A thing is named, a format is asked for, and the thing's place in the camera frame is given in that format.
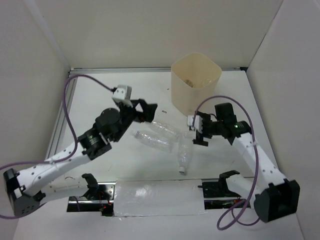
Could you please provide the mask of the clear bottle pointing down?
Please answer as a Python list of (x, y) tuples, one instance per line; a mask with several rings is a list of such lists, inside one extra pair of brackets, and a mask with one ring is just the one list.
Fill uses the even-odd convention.
[(195, 133), (193, 131), (182, 132), (177, 145), (178, 172), (181, 175), (188, 173), (189, 164), (193, 159)]

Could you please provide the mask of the clear bottle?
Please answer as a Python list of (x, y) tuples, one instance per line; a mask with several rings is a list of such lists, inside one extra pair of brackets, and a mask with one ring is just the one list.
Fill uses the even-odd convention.
[(207, 85), (210, 85), (211, 83), (212, 83), (212, 80), (207, 78), (207, 79), (202, 81), (201, 85), (202, 85), (202, 87), (205, 87)]
[(177, 128), (159, 120), (152, 121), (149, 127), (154, 132), (174, 141), (177, 141), (181, 134)]
[(175, 147), (175, 142), (156, 132), (148, 130), (134, 130), (131, 135), (141, 144), (163, 152), (171, 153)]

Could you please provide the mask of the red cap labelled bottle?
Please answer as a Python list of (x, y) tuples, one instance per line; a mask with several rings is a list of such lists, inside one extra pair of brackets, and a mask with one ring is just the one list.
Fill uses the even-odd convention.
[(194, 86), (192, 81), (190, 81), (189, 79), (186, 79), (184, 82), (191, 88)]

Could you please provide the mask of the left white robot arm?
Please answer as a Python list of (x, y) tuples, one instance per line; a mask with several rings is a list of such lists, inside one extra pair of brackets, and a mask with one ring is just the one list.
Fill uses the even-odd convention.
[(25, 217), (45, 203), (66, 197), (98, 196), (100, 186), (91, 173), (80, 177), (65, 174), (78, 166), (90, 163), (111, 150), (111, 142), (118, 142), (133, 122), (152, 122), (158, 105), (144, 99), (122, 102), (116, 108), (107, 108), (95, 119), (92, 128), (80, 135), (63, 151), (41, 163), (20, 171), (10, 165), (3, 173), (12, 219)]

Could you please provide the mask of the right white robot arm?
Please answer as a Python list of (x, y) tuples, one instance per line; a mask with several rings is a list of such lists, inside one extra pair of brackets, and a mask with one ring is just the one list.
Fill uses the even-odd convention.
[(248, 205), (264, 223), (295, 214), (298, 208), (300, 186), (273, 164), (253, 136), (246, 121), (238, 121), (231, 103), (215, 105), (216, 120), (211, 115), (197, 112), (187, 117), (187, 125), (195, 131), (195, 145), (207, 147), (207, 139), (222, 136), (234, 147), (253, 172), (253, 181), (245, 179), (238, 171), (220, 174), (218, 190), (223, 196), (238, 194), (250, 197)]

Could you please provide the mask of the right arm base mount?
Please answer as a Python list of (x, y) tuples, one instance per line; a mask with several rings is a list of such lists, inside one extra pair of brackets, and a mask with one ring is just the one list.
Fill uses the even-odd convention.
[(205, 210), (229, 209), (244, 199), (234, 192), (223, 192), (217, 180), (202, 181), (197, 186), (202, 190)]

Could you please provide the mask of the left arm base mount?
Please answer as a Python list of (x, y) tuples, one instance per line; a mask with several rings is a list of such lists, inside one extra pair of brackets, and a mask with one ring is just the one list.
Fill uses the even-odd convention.
[(114, 216), (115, 182), (99, 182), (97, 194), (89, 199), (69, 197), (67, 213), (100, 213), (104, 217)]

